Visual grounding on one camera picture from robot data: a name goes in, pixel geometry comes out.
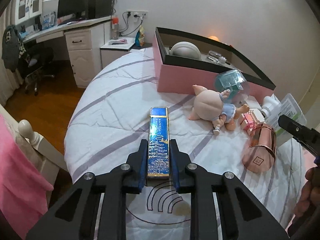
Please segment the person's right hand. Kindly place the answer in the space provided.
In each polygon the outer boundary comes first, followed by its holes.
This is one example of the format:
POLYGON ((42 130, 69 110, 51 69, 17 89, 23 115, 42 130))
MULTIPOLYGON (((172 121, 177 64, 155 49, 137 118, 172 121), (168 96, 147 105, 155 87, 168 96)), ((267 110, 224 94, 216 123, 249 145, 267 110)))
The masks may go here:
POLYGON ((319 167, 310 168, 305 174, 306 183, 302 188, 299 201, 294 208, 294 215, 298 218, 304 215, 311 204, 319 206, 319 187, 312 185, 315 171, 319 171, 319 167))

